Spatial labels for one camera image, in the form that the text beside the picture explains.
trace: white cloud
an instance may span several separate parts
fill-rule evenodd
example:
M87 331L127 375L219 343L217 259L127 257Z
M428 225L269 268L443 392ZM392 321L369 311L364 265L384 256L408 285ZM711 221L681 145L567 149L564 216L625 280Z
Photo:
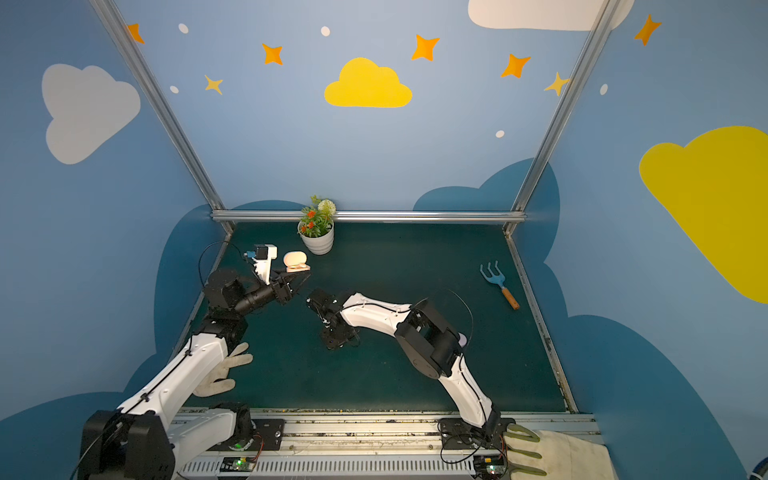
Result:
M622 0L611 27L627 17L634 0ZM470 19L486 28L591 30L603 0L469 0Z
M63 164L85 160L139 113L133 85L90 66L51 65L43 74L43 100L53 117L48 149Z

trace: robotic arm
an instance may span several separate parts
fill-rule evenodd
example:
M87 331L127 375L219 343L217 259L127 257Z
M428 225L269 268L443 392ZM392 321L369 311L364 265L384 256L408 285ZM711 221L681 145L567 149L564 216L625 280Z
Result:
M306 271L271 270L274 245L256 245L245 257L253 262L255 277L213 272L204 288L207 314L181 353L116 410L100 410L85 423L80 480L168 480L219 442L236 445L253 438L244 404L220 404L194 422L170 425L203 378L240 344L248 327L245 315L273 300L285 305L309 277ZM253 286L247 289L248 283Z
M361 293L348 292L337 298L317 289L307 298L307 306L323 320L320 338L329 349L355 339L357 327L394 336L411 364L445 387L474 436L487 443L494 438L500 415L467 369L466 338L428 300L395 304L371 300Z

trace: wall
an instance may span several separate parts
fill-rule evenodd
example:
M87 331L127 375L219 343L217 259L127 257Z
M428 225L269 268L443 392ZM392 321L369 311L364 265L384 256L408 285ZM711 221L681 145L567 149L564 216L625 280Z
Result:
M515 232L622 480L742 478L768 454L766 21L637 0Z
M229 208L508 210L601 1L117 4Z
M67 478L83 422L168 361L223 231L87 0L3 2L0 63L0 463Z

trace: potted plant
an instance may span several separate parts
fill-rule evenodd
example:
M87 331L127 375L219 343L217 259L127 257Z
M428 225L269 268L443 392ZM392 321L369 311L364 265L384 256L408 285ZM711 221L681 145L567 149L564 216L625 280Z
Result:
M324 255L333 247L333 216L336 205L328 199L312 196L312 206L301 209L299 235L310 252Z

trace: garden fork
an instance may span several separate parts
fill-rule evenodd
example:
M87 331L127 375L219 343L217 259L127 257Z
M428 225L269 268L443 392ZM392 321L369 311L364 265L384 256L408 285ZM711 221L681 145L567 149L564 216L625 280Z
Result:
M507 301L509 302L509 304L512 305L513 309L517 310L518 308L520 308L520 304L518 303L517 300L515 300L512 294L509 293L509 289L506 286L504 286L504 280L506 280L506 278L504 277L504 274L502 273L502 271L498 269L498 260L496 260L495 267L496 267L496 271L498 272L498 275L496 273L493 273L493 270L491 270L491 262L488 262L488 273L490 273L490 276L485 275L485 272L482 269L482 265L480 265L480 273L482 273L483 277L488 282L499 285L502 288L502 293L504 293L504 296L507 297Z

